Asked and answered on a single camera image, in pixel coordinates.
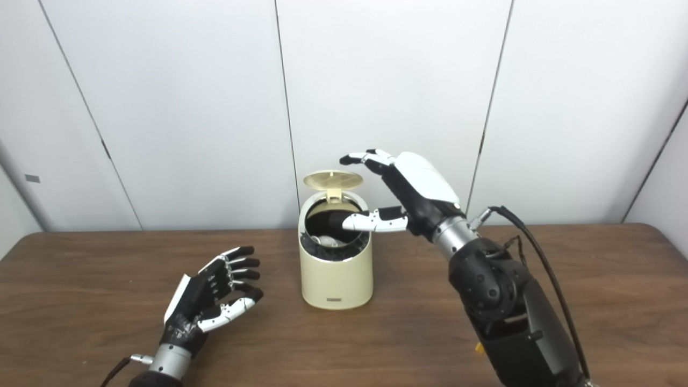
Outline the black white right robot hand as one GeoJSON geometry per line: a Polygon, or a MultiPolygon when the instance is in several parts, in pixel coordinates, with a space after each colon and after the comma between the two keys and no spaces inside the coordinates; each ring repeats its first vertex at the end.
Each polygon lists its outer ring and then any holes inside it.
{"type": "Polygon", "coordinates": [[[365,165],[381,177],[400,205],[330,216],[332,226],[353,231],[408,230],[415,236],[432,241],[442,221],[465,216],[452,186],[425,157],[418,154],[402,152],[391,156],[380,149],[369,149],[364,153],[343,156],[340,164],[365,165]]]}

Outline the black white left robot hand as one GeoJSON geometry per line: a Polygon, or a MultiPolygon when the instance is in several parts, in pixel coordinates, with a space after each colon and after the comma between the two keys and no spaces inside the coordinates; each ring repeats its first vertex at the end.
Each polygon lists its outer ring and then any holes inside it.
{"type": "Polygon", "coordinates": [[[184,274],[175,289],[163,323],[160,344],[188,351],[196,358],[211,331],[246,313],[263,297],[248,283],[260,279],[260,260],[252,246],[219,253],[195,275],[184,274]]]}

